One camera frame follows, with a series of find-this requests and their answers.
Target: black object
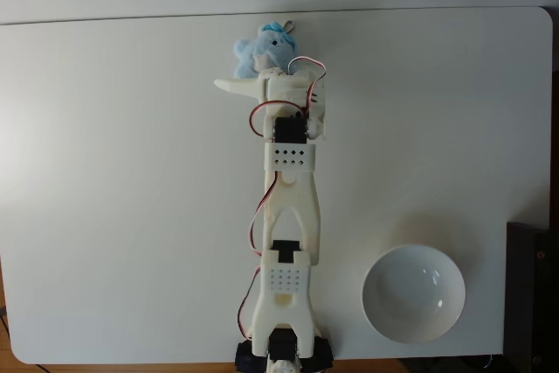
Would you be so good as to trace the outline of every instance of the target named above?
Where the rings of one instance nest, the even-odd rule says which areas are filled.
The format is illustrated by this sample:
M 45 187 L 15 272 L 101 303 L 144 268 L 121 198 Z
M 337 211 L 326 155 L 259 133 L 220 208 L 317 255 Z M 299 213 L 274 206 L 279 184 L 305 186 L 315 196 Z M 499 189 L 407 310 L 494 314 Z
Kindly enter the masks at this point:
M 300 251 L 298 240 L 274 240 L 272 250 L 279 251 L 278 262 L 293 263 L 293 253 Z
M 266 371 L 266 357 L 256 357 L 252 353 L 252 342 L 246 340 L 237 346 L 235 366 L 242 373 L 262 373 Z
M 295 361 L 297 354 L 297 335 L 290 328 L 276 328 L 270 334 L 270 360 Z
M 503 355 L 519 373 L 559 371 L 553 354 L 559 307 L 556 261 L 556 234 L 507 224 Z
M 307 120 L 277 117 L 273 121 L 273 140 L 276 143 L 307 143 Z
M 314 338 L 314 352 L 310 358 L 301 358 L 300 365 L 305 373 L 316 373 L 332 367 L 334 356 L 326 338 L 316 336 Z

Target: white bowl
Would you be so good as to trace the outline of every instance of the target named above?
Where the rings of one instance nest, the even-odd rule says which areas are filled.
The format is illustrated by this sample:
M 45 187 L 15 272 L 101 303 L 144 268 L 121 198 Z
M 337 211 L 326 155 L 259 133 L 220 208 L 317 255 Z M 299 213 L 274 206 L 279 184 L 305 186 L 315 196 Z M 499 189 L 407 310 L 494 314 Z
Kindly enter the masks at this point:
M 466 302 L 460 270 L 441 251 L 404 245 L 386 252 L 369 270 L 362 304 L 370 324 L 395 342 L 420 343 L 452 328 Z

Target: white plastic bracket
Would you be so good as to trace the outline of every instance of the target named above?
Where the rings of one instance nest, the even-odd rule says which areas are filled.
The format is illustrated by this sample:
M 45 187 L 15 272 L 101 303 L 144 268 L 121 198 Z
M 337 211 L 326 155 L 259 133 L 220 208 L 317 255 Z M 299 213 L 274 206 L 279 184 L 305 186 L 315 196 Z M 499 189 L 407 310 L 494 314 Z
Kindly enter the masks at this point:
M 304 251 L 293 253 L 293 263 L 280 263 L 279 257 L 278 251 L 262 253 L 260 295 L 252 317 L 252 353 L 267 356 L 268 337 L 278 325 L 284 325 L 297 335 L 299 358 L 309 358 L 314 350 L 314 321 L 308 296 L 310 258 Z
M 264 169 L 266 171 L 314 172 L 313 144 L 266 143 Z

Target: wooden floor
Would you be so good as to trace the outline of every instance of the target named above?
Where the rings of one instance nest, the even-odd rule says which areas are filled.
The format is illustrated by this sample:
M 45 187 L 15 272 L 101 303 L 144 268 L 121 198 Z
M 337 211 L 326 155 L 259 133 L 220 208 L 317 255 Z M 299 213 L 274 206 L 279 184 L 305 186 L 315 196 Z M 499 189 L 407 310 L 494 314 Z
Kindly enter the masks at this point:
M 0 275 L 0 307 L 5 306 L 3 296 L 3 282 Z M 130 372 L 188 372 L 188 373 L 223 373 L 234 372 L 233 363 L 204 363 L 204 364 L 60 364 L 45 365 L 51 372 L 60 373 L 86 373 L 99 371 L 103 373 L 130 371 Z M 0 324 L 0 373 L 28 373 L 22 370 L 34 370 L 37 373 L 43 373 L 42 370 L 32 364 L 21 363 L 11 352 L 10 339 Z M 331 373 L 405 373 L 408 370 L 398 360 L 343 360 L 335 362 L 333 369 L 328 370 Z

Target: stuffed toy ear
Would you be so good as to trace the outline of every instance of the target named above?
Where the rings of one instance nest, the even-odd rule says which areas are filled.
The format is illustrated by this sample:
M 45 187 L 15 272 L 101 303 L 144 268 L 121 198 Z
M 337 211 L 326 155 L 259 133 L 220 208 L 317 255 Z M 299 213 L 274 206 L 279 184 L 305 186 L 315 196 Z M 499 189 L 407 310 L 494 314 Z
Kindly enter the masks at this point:
M 273 21 L 271 24 L 262 25 L 262 26 L 259 28 L 259 35 L 260 35 L 260 33 L 262 33 L 262 31 L 277 31 L 277 32 L 283 32 L 283 26 L 281 26 L 280 24 L 278 24 L 276 21 Z
M 233 46 L 233 52 L 235 53 L 235 56 L 237 56 L 237 59 L 241 58 L 243 51 L 250 43 L 251 42 L 248 39 L 240 39 L 235 43 Z

